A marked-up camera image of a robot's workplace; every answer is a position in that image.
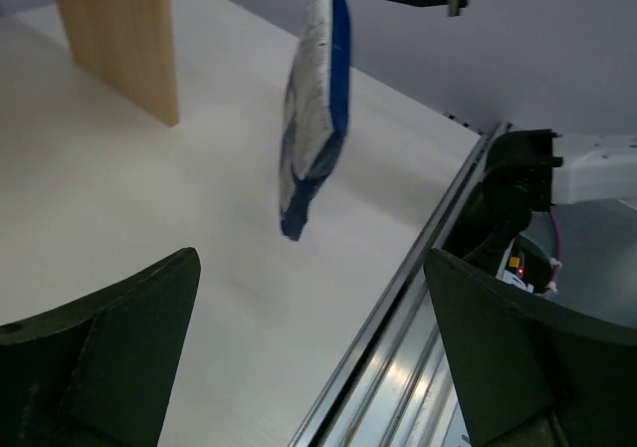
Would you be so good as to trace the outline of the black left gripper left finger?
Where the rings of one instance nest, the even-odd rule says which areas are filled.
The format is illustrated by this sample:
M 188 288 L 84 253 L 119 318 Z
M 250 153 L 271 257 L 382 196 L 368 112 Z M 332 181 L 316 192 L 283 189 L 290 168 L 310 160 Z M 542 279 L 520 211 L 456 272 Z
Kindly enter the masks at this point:
M 201 273 L 184 248 L 1 328 L 4 446 L 155 446 Z

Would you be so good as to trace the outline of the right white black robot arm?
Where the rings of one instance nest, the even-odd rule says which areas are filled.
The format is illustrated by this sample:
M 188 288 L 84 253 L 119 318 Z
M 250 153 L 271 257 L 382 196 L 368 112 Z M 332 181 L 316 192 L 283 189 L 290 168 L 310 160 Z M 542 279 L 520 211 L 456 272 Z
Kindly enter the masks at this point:
M 469 0 L 385 0 L 414 7 L 444 6 L 458 17 Z M 636 139 L 628 135 L 560 134 L 550 129 L 508 131 L 490 145 L 479 186 L 489 232 L 464 256 L 487 273 L 498 264 L 535 212 L 555 205 L 632 198 Z

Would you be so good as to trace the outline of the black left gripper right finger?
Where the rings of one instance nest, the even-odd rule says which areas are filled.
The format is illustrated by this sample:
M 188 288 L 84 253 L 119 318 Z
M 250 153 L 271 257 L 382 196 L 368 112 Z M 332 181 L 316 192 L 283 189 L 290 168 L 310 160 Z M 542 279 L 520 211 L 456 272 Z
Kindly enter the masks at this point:
M 433 249 L 425 278 L 474 446 L 633 446 L 636 332 Z

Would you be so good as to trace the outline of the blue Burts chilli bag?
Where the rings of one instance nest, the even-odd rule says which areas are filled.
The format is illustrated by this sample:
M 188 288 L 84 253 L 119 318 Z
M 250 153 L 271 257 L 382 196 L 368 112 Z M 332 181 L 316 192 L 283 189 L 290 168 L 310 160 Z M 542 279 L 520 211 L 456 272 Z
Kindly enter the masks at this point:
M 348 135 L 351 24 L 346 0 L 311 0 L 284 100 L 279 161 L 282 234 L 298 241 Z

